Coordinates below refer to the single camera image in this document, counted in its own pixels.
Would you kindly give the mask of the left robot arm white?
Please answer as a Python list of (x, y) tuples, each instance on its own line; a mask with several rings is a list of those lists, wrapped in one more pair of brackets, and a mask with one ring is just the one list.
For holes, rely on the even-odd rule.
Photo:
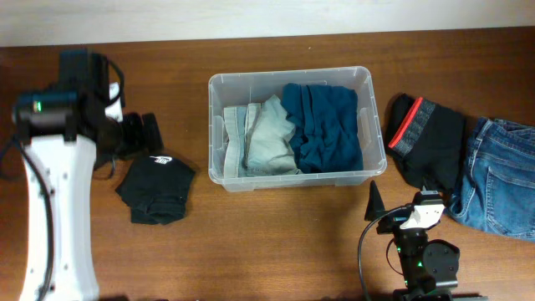
[(90, 235), (94, 170), (163, 148), (152, 113), (123, 114), (125, 76), (88, 49), (59, 55), (59, 79), (21, 94), (14, 145), (28, 181), (28, 261), (22, 300), (99, 298)]

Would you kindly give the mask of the light grey-blue jeans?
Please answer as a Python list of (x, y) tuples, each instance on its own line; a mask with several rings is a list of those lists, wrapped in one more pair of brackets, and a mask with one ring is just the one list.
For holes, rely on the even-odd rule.
[(262, 103), (226, 107), (223, 116), (228, 145), (223, 176), (299, 174), (301, 171), (289, 144), (295, 125), (287, 120), (287, 114), (276, 95)]

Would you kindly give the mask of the dark blue garment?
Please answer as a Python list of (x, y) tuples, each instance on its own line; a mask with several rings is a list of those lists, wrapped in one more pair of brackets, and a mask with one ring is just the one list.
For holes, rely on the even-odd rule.
[(289, 141), (298, 169), (304, 173), (361, 171), (358, 95), (343, 86), (286, 84), (282, 106), (295, 125)]

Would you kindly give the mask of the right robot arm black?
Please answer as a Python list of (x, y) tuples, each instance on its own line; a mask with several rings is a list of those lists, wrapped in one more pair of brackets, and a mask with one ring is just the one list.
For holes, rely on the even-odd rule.
[(389, 245), (396, 246), (400, 260), (399, 274), (405, 282), (404, 289), (392, 293), (399, 301), (469, 301), (487, 300), (481, 295), (454, 295), (458, 286), (460, 249), (444, 240), (430, 240), (427, 232), (440, 223), (445, 202), (438, 191), (422, 189), (413, 201), (405, 205), (385, 209), (380, 191), (374, 181), (369, 185), (369, 200), (364, 219), (369, 224), (359, 237), (357, 249), (358, 273), (364, 297), (371, 299), (363, 274), (363, 246), (366, 234), (372, 227), (379, 235), (391, 234)]

